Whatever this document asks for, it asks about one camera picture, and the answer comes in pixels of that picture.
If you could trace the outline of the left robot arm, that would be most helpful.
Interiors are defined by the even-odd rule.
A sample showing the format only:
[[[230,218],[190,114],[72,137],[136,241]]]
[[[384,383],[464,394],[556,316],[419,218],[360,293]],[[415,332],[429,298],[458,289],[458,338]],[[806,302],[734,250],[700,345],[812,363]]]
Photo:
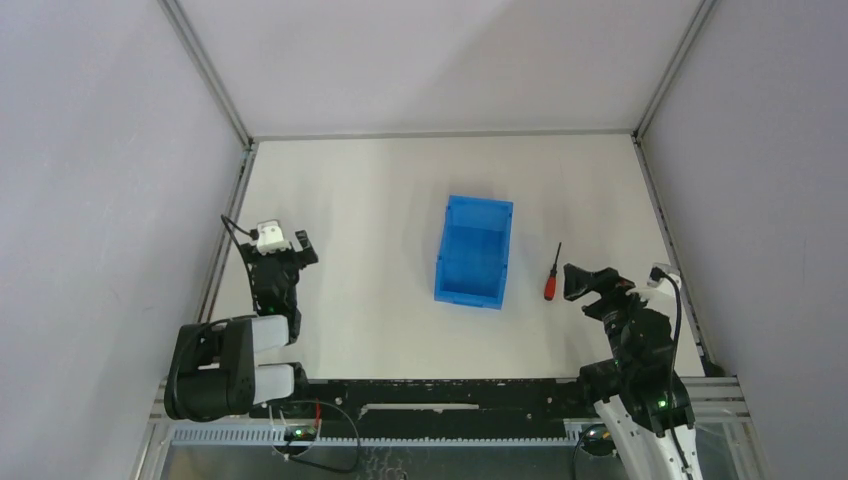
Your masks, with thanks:
[[[290,417],[305,414],[313,394],[297,363],[262,365],[262,352],[294,344],[302,314],[300,273],[318,256],[306,231],[293,248],[276,224],[262,228],[254,243],[239,245],[246,264],[253,312],[180,328],[163,404],[173,420],[211,422],[274,404]]]

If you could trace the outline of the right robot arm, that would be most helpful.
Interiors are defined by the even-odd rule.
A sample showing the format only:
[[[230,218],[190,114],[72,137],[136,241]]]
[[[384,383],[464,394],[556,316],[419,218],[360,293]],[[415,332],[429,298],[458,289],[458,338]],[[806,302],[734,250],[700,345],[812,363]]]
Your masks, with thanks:
[[[611,357],[580,368],[579,406],[599,416],[631,479],[700,479],[695,415],[676,372],[683,324],[682,278],[654,264],[637,286],[616,269],[563,267],[563,297],[598,299],[582,308],[601,322]]]

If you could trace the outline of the blue plastic bin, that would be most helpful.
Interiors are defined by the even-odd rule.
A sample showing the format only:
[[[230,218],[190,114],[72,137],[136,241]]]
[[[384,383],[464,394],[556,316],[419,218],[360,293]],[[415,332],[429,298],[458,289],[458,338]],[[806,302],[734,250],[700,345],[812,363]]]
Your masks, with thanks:
[[[436,260],[434,299],[500,310],[508,276],[513,204],[452,195]]]

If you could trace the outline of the small green circuit board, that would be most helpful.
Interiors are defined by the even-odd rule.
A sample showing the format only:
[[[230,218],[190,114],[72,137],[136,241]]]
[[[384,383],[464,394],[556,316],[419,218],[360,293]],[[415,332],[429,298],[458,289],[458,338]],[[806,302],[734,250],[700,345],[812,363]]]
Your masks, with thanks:
[[[293,442],[314,442],[318,434],[318,430],[315,427],[292,427],[287,430],[284,435],[284,441],[286,443]]]

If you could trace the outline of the red handled screwdriver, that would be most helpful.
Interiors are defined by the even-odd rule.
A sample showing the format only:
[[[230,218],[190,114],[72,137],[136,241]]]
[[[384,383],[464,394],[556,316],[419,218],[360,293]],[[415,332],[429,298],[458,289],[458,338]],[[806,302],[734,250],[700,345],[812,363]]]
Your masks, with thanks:
[[[557,294],[557,275],[558,275],[558,260],[561,252],[562,243],[557,246],[557,251],[549,270],[549,274],[543,290],[543,298],[546,301],[553,301]]]

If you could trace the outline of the black mounting rail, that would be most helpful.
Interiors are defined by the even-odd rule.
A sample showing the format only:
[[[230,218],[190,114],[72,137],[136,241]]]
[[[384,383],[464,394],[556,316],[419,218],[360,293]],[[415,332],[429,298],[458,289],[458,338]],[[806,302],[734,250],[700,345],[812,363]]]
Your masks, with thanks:
[[[553,439],[597,417],[578,381],[554,378],[310,380],[248,415],[270,413],[320,419],[331,437],[403,440]]]

